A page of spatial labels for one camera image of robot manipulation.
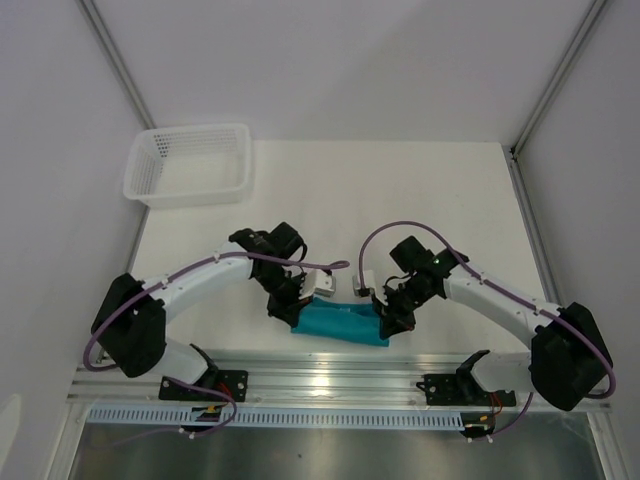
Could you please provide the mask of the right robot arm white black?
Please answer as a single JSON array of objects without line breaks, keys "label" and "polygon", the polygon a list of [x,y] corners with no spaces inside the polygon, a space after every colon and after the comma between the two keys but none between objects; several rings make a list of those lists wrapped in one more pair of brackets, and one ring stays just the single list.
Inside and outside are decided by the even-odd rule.
[{"label": "right robot arm white black", "polygon": [[451,249],[438,254],[409,236],[390,253],[405,278],[372,290],[383,340],[416,325],[415,312],[434,297],[463,305],[500,326],[527,349],[524,354],[480,350],[456,369],[458,395],[466,404],[494,392],[537,393],[550,405],[573,410],[592,398],[612,369],[612,359],[590,310],[536,300],[502,285]]}]

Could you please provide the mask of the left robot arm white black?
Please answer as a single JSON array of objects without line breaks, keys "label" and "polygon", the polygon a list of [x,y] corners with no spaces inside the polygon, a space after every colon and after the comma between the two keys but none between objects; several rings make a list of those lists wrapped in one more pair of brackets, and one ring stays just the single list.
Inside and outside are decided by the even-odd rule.
[{"label": "left robot arm white black", "polygon": [[98,344],[115,367],[129,378],[147,373],[181,382],[197,400],[216,390],[213,361],[195,345],[167,337],[167,325],[215,292],[254,279],[269,294],[269,304],[299,307],[304,276],[285,267],[297,251],[308,247],[300,234],[282,222],[270,231],[241,229],[212,256],[172,274],[137,280],[125,273],[110,285],[91,326],[91,337],[83,352],[83,363],[91,371],[101,368],[90,361]]}]

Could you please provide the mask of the teal t shirt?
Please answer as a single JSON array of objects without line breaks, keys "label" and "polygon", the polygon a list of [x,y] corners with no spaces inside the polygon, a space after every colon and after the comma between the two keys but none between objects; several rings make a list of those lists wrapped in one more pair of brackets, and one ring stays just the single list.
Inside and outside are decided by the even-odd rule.
[{"label": "teal t shirt", "polygon": [[318,336],[355,344],[388,347],[380,337],[380,317],[371,302],[336,303],[314,296],[291,328],[294,334]]}]

